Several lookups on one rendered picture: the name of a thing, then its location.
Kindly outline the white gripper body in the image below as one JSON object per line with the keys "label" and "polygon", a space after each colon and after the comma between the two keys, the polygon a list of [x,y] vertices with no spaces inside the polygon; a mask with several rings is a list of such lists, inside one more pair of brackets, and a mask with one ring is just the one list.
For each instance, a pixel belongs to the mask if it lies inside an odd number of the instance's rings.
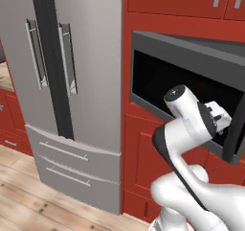
{"label": "white gripper body", "polygon": [[232,117],[217,102],[206,103],[206,108],[212,116],[212,119],[216,126],[216,132],[218,134],[222,134],[223,130],[231,124]]}

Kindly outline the dark grey microwave door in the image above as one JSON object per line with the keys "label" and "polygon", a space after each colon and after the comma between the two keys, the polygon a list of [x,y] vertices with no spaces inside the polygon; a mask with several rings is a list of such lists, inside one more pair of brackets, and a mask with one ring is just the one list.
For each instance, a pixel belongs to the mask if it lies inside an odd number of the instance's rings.
{"label": "dark grey microwave door", "polygon": [[234,156],[239,152],[240,144],[245,135],[245,94],[234,113],[229,132],[224,142],[222,159],[231,163]]}

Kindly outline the dark grey microwave oven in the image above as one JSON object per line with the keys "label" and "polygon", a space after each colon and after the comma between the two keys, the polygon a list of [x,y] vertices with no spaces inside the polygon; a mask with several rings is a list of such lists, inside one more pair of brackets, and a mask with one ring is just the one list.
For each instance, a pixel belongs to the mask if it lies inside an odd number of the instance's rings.
{"label": "dark grey microwave oven", "polygon": [[[131,100],[168,122],[173,116],[164,95],[178,84],[187,86],[202,103],[217,102],[233,118],[245,94],[245,44],[134,32]],[[205,147],[222,157],[228,132],[226,128],[215,135]],[[236,165],[244,151],[245,135],[230,164]]]}

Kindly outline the grey fridge door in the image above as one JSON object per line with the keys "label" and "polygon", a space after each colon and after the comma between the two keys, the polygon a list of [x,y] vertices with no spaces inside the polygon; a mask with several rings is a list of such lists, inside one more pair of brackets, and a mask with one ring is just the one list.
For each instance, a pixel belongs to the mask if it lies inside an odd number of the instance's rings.
{"label": "grey fridge door", "polygon": [[33,0],[0,0],[0,38],[24,120],[57,134],[50,88],[38,88],[25,27],[27,19],[35,20]]}
{"label": "grey fridge door", "polygon": [[71,28],[77,94],[69,98],[75,140],[121,150],[122,0],[56,0]]}

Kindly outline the red drawer front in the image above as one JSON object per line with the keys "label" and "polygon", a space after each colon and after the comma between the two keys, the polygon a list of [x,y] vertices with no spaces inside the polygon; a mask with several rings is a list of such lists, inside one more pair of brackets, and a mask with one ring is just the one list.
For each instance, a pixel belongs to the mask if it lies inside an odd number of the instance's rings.
{"label": "red drawer front", "polygon": [[[144,218],[146,202],[148,202],[147,219]],[[124,192],[123,209],[126,212],[126,214],[129,214],[137,219],[141,219],[147,222],[154,221],[161,211],[161,207],[154,203],[152,200],[133,194],[129,191]]]}

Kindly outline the grey fridge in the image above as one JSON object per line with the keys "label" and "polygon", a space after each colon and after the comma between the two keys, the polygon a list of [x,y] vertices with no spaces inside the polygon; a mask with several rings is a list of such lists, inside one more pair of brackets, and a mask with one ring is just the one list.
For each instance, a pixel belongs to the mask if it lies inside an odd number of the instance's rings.
{"label": "grey fridge", "polygon": [[123,0],[0,0],[0,39],[42,183],[121,211]]}

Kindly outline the grey fridge drawer front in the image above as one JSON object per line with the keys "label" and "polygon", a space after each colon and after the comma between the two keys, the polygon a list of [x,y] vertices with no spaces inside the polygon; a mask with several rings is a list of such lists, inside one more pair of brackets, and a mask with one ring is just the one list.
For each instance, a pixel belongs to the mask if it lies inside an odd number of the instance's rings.
{"label": "grey fridge drawer front", "polygon": [[[89,175],[106,179],[113,183],[120,182],[121,155],[119,153],[87,146],[30,125],[26,125],[26,130],[33,152]],[[40,145],[39,142],[48,142],[49,145],[80,156],[87,154],[86,157],[89,161],[46,148]]]}
{"label": "grey fridge drawer front", "polygon": [[[45,185],[93,207],[118,215],[121,212],[121,185],[97,178],[79,170],[55,162],[38,153],[34,155],[40,180]],[[90,181],[92,187],[47,171],[51,168],[81,181]]]}

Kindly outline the red cupboard run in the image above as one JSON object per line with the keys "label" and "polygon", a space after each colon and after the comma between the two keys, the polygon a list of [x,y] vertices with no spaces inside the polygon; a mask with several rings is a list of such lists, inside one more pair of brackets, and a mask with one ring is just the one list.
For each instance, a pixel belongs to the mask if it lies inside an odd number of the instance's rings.
{"label": "red cupboard run", "polygon": [[0,145],[33,155],[0,40]]}

